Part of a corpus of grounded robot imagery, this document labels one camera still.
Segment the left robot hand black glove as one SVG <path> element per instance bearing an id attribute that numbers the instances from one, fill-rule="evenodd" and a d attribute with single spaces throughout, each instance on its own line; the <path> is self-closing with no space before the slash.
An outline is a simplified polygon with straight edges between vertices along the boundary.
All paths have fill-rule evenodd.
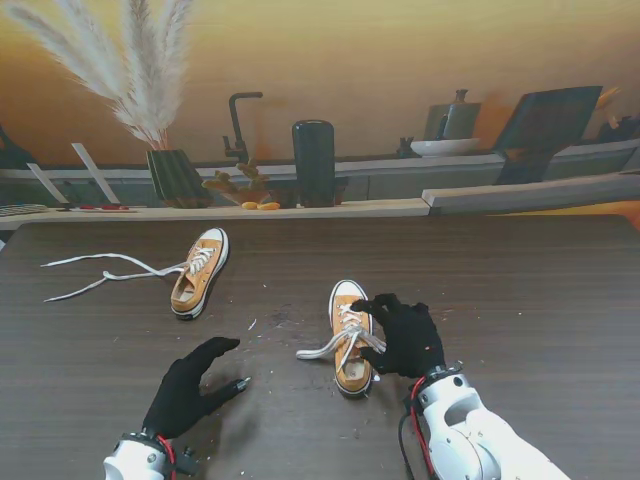
<path id="1" fill-rule="evenodd" d="M 239 339 L 213 337 L 175 360 L 162 378 L 142 428 L 168 440 L 178 438 L 242 393 L 245 379 L 232 380 L 212 393 L 200 393 L 202 376 L 213 361 L 239 344 Z"/>

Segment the right robot hand black glove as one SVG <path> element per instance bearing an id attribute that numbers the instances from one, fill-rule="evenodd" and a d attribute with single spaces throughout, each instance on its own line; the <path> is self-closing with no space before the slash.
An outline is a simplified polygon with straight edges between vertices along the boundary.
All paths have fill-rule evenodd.
<path id="1" fill-rule="evenodd" d="M 424 303 L 402 303 L 395 294 L 379 294 L 373 300 L 357 300 L 354 312 L 366 312 L 382 327 L 386 349 L 361 347 L 360 357 L 380 375 L 398 374 L 417 379 L 435 367 L 446 365 L 443 344 L 429 308 Z"/>

